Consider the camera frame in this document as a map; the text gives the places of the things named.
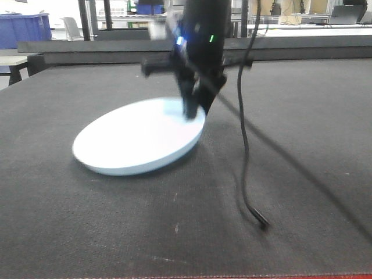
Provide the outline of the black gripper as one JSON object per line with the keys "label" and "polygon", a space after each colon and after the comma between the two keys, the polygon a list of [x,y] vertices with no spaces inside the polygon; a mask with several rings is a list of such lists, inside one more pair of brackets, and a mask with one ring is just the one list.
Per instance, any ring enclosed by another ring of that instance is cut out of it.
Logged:
{"label": "black gripper", "polygon": [[[173,37],[173,46],[164,58],[151,56],[141,65],[144,76],[153,73],[174,73],[183,100],[183,115],[196,118],[198,106],[205,115],[225,85],[225,67],[250,67],[251,46],[242,56],[224,56],[224,43],[231,21],[230,1],[186,1],[181,15],[170,11],[166,30]],[[195,84],[199,82],[195,93]]]}

